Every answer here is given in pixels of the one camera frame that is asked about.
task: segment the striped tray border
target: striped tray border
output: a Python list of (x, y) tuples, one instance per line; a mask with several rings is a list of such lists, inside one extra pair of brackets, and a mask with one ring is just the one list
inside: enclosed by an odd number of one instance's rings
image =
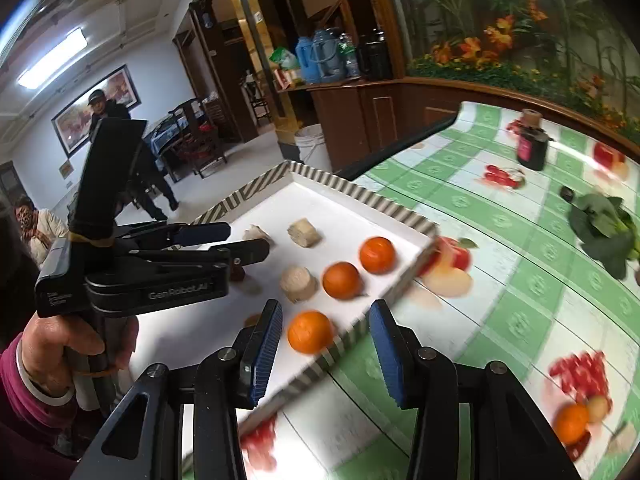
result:
[[(242, 186), (221, 202), (218, 202), (215, 206), (197, 217), (192, 223), (206, 224), (223, 220), (229, 212), (241, 205), (242, 202), (249, 200), (251, 197), (265, 190), (271, 184), (279, 181), (289, 173), (298, 174), (313, 180), (318, 184), (322, 184), (344, 193), (359, 202), (390, 216), (402, 224), (431, 237), (432, 243), (427, 250), (422, 252), (416, 262), (407, 269), (407, 271), (399, 278), (398, 282), (393, 284), (382, 297), (382, 299), (389, 305), (394, 304), (409, 286), (417, 271), (427, 262), (429, 256), (431, 256), (431, 253), (435, 248), (433, 241), (438, 235), (437, 225), (415, 211), (407, 209), (404, 206), (401, 206), (386, 197), (380, 196), (373, 191), (360, 187), (353, 182), (344, 180), (339, 176), (306, 166), (301, 162), (285, 160), (274, 168), (263, 173), (261, 176), (254, 178), (251, 182)], [(171, 247), (171, 249), (174, 250), (179, 248), (180, 246)], [(367, 314), (368, 312), (362, 314), (348, 330), (336, 335), (332, 345), (325, 348), (314, 362), (312, 362), (305, 370), (300, 372), (275, 396), (271, 397), (270, 400), (254, 409), (239, 425), (240, 434), (245, 434), (254, 429), (258, 424), (260, 424), (260, 422), (277, 412), (284, 404), (290, 402), (293, 398), (308, 389), (312, 384), (324, 377), (327, 370), (329, 370), (329, 368), (331, 368), (349, 348), (353, 347), (369, 332), (369, 316)]]

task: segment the jar lid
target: jar lid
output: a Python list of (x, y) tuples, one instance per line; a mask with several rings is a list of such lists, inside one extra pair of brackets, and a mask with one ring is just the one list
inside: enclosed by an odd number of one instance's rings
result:
[(520, 120), (522, 121), (522, 124), (528, 126), (529, 128), (539, 128), (540, 121), (542, 120), (542, 114), (535, 110), (524, 108)]

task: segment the white bracelet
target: white bracelet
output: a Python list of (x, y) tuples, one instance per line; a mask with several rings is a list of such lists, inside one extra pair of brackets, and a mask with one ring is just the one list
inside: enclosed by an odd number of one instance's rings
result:
[(24, 367), (24, 363), (22, 362), (22, 339), (18, 341), (18, 348), (15, 351), (15, 362), (18, 365), (18, 373), (20, 374), (20, 378), (22, 382), (27, 387), (27, 390), (30, 391), (31, 395), (33, 395), (36, 399), (48, 404), (49, 406), (64, 406), (68, 403), (74, 396), (76, 389), (73, 384), (66, 391), (62, 397), (49, 397), (46, 394), (43, 394), (39, 389), (36, 388), (33, 379), (29, 375), (28, 371)]

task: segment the black container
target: black container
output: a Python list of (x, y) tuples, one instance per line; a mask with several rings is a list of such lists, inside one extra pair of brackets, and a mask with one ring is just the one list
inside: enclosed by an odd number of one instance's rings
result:
[(360, 37), (358, 47), (358, 65), (360, 72), (369, 81), (393, 79), (389, 49), (385, 33), (376, 28), (371, 34)]
[(522, 127), (516, 149), (516, 158), (525, 168), (540, 171), (545, 167), (549, 136), (540, 128), (542, 115), (534, 110), (522, 111)]

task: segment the green checkered tablecloth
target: green checkered tablecloth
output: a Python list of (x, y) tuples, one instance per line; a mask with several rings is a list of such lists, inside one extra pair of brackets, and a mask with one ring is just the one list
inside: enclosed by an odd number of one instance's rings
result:
[[(420, 342), (456, 362), (484, 367), (507, 363), (551, 421), (568, 400), (549, 377), (553, 361), (572, 353), (602, 350), (612, 412), (590, 428), (591, 442), (575, 463), (585, 479), (616, 477), (629, 453), (607, 455), (612, 433), (623, 422), (640, 430), (640, 286), (628, 268), (623, 282), (587, 257), (569, 229), (561, 186), (579, 194), (594, 187), (621, 196), (640, 226), (640, 168), (627, 161), (628, 177), (603, 180), (591, 155), (595, 141), (545, 121), (556, 140), (542, 172), (519, 167), (516, 137), (506, 125), (519, 114), (464, 103), (452, 127), (397, 153), (356, 183), (426, 216), (440, 234), (470, 238), (471, 291), (440, 298), (415, 282), (394, 307), (398, 323)], [(488, 186), (489, 164), (520, 168), (520, 189)], [(460, 407), (459, 478), (468, 478), (468, 406)], [(406, 475), (415, 412), (401, 411), (388, 396), (370, 336), (341, 359), (321, 383), (276, 416), (266, 471), (254, 478), (393, 479)]]

